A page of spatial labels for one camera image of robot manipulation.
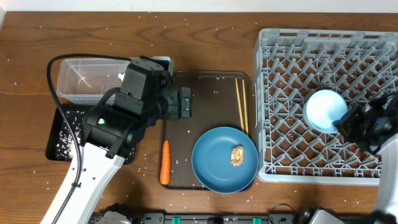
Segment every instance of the wooden chopstick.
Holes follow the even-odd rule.
[[[235,84],[236,84],[236,97],[238,98],[239,116],[241,118],[241,129],[244,132],[243,118],[242,118],[242,107],[241,107],[241,96],[239,94],[238,79],[237,78],[235,78]]]
[[[244,80],[243,81],[243,106],[244,106],[244,122],[246,125],[246,134],[249,135],[249,126],[248,126],[248,108],[246,106],[246,90],[244,89]]]

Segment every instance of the black tray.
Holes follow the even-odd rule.
[[[164,140],[168,139],[173,172],[169,185],[164,185],[164,187],[176,190],[207,190],[206,187],[202,187],[192,169],[193,147],[199,137],[210,129],[220,126],[241,129],[235,78],[238,79],[242,114],[244,114],[242,82],[244,80],[249,137],[251,137],[251,134],[254,133],[251,80],[241,72],[175,72],[173,77],[177,89],[183,86],[191,88],[193,94],[192,117],[164,122],[158,177],[160,176],[162,145]]]
[[[67,111],[79,111],[85,112],[88,111],[90,108],[93,106],[91,105],[74,105],[74,104],[64,104],[62,105],[62,109],[67,112]],[[68,118],[68,121],[72,127],[72,129],[80,129],[81,126],[81,121],[74,121],[74,119]],[[62,146],[60,144],[60,135],[62,128],[65,128],[63,125],[63,119],[61,117],[61,114],[59,110],[55,109],[55,115],[54,119],[52,121],[52,127],[50,131],[50,136],[49,136],[49,141],[47,142],[47,148],[45,150],[45,156],[47,159],[51,161],[70,161],[71,159],[68,159],[67,157],[61,157],[59,154],[61,154],[60,151],[62,149]]]

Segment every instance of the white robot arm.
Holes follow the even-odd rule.
[[[81,186],[77,187],[69,199],[66,207],[58,219],[57,224],[71,224],[88,222],[101,195],[112,179],[113,175],[123,165],[125,158],[114,156],[113,159],[105,157],[106,150],[86,143],[80,148],[83,158],[83,172],[80,176]],[[70,185],[77,172],[77,159],[74,157],[70,164],[67,176],[58,190],[49,210],[42,220],[42,224],[52,223],[57,212],[67,197]]]
[[[382,146],[378,154],[383,161],[382,174],[377,193],[377,200],[374,210],[383,214],[390,214],[398,218],[398,134],[389,138]],[[374,220],[368,220],[369,223],[377,223]],[[328,213],[325,210],[317,210],[309,221],[303,221],[308,224],[344,224],[341,220]]]

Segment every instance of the dish rack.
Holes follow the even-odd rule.
[[[398,33],[263,29],[254,46],[258,178],[264,182],[378,185],[381,158],[303,119],[317,90],[349,108],[395,92]]]

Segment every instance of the wooden surface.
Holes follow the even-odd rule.
[[[8,12],[0,33],[0,223],[39,223],[69,166],[44,156],[55,111],[45,79],[52,57],[168,55],[175,70],[236,70],[252,77],[252,48],[266,27],[397,32],[398,15]],[[368,213],[376,199],[376,187],[257,179],[250,190],[229,195],[165,190],[156,177],[160,124],[147,130],[136,160],[111,180],[96,211],[126,202],[169,213],[264,213],[283,202],[297,210],[317,204],[337,213]]]

